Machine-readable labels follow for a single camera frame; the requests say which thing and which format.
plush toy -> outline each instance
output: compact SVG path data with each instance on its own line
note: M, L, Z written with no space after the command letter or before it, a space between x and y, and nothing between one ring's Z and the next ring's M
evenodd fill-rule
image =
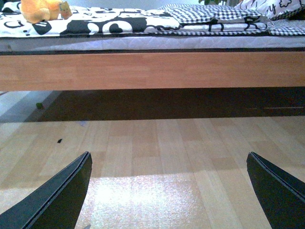
M21 0L21 13L31 23L56 20L61 0Z

pillow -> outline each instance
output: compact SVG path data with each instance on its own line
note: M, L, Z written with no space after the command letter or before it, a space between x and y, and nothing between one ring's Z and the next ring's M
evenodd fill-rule
M305 0L243 0L235 8L256 10L274 21L289 18L305 9Z

green object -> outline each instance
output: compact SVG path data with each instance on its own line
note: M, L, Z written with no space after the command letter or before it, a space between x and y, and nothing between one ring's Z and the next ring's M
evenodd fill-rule
M42 103L36 103L36 107L37 107L37 109L39 109L39 110L44 109Z

folded blanket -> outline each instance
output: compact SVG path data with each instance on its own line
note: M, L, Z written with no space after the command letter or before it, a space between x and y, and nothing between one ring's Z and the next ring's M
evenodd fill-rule
M231 6L168 4L160 7L181 24L203 23L250 23L267 22L267 17L255 10L240 10Z
M268 24L268 31L273 36L305 36L305 21L273 21Z

bed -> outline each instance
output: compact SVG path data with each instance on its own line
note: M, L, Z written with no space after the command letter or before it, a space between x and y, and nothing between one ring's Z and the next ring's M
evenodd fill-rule
M0 15L11 27L1 27L0 91L305 86L304 21L255 11L227 23L198 15L200 5L169 4L72 7L69 20L33 25L18 4ZM195 20L181 17L189 9Z

